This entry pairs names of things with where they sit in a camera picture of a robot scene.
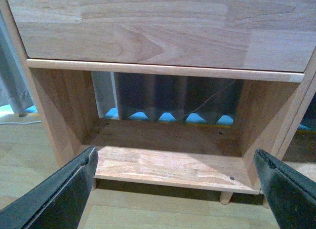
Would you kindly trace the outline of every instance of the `wooden nightstand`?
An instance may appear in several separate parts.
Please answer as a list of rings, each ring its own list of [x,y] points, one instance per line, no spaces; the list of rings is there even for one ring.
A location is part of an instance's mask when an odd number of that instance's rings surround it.
[[[316,0],[0,0],[62,166],[96,178],[259,194],[316,91]],[[244,79],[233,128],[99,119],[91,71]]]

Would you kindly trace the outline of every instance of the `drawer front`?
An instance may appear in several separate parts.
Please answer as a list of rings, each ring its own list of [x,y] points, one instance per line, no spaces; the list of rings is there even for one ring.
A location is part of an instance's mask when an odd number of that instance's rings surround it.
[[[303,72],[316,0],[8,0],[31,58]]]

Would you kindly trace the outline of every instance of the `wooden floor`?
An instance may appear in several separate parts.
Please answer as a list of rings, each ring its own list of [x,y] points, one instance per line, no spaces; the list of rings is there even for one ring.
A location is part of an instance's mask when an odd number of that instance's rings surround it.
[[[7,121],[39,117],[13,116]],[[0,208],[57,170],[41,123],[0,125]],[[234,194],[222,205],[217,191],[99,180],[90,194],[80,229],[277,229],[261,195]]]

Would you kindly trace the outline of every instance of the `open shelf compartment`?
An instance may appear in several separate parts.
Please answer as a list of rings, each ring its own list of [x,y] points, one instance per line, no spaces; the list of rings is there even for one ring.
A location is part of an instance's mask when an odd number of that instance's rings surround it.
[[[99,179],[259,193],[231,128],[99,119],[88,145],[99,150]]]

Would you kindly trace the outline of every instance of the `wood grain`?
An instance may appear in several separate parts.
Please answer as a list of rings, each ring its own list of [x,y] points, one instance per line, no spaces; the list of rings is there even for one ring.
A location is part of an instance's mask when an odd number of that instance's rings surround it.
[[[250,220],[93,206],[85,229],[254,229]]]
[[[0,10],[20,59],[33,100],[56,153],[59,166],[78,154],[82,141],[98,118],[91,73],[77,74],[61,70],[30,71],[27,55],[6,0]]]
[[[8,1],[31,58],[303,72],[316,45],[316,0]]]
[[[283,136],[282,123],[287,118],[298,84],[245,80],[237,109],[236,129],[239,148],[253,186],[260,188],[259,178],[253,162],[256,149],[264,149],[276,155]]]
[[[86,145],[96,145],[96,178],[216,191],[259,191],[250,182],[227,128],[101,119]]]
[[[60,166],[79,154],[98,119],[90,71],[31,69],[40,111]]]
[[[282,159],[316,92],[316,49],[300,84],[245,81],[234,129],[239,130],[240,151],[255,189],[260,187],[253,162],[262,148]]]
[[[109,62],[86,62],[86,61],[65,61],[65,60],[44,60],[28,59],[27,64],[32,68],[43,69],[65,69],[65,70],[93,70],[105,72],[122,72],[154,75],[180,75],[180,76],[201,76],[220,77],[249,80],[301,82],[304,78],[302,73],[293,72],[268,72],[260,70],[233,70],[198,68],[167,65],[141,65],[122,64]]]

